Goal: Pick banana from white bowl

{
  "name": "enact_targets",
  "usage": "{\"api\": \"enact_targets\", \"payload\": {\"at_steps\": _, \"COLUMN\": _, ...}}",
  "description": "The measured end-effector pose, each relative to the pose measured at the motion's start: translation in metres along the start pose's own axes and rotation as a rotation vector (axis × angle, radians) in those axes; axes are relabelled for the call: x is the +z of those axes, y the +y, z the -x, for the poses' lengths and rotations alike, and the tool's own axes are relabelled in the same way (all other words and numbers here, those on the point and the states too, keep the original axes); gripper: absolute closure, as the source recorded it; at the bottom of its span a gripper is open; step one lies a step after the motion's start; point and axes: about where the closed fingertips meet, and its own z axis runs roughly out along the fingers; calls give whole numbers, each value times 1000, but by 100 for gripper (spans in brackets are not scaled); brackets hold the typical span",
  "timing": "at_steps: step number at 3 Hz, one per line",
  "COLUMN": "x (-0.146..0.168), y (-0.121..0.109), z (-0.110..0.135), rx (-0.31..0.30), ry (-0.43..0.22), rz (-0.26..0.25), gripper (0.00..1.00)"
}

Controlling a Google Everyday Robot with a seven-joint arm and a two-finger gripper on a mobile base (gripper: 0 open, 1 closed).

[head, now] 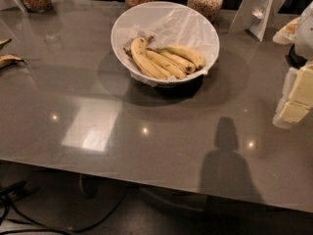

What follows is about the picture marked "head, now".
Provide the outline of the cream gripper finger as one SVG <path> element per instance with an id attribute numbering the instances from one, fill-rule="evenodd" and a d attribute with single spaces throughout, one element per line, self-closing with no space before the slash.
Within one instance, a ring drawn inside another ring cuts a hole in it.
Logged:
<path id="1" fill-rule="evenodd" d="M 273 124 L 283 129 L 290 129 L 298 125 L 309 113 L 310 108 L 282 98 L 276 108 Z"/>

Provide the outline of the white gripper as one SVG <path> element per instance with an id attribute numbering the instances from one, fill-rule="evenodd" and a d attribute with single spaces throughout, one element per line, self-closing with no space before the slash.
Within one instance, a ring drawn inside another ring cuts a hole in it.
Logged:
<path id="1" fill-rule="evenodd" d="M 273 36 L 278 44 L 293 44 L 295 53 L 313 60 L 313 2 L 302 14 L 278 30 Z M 284 82 L 283 95 L 292 102 L 313 106 L 313 63 L 307 62 L 299 70 L 290 68 Z"/>

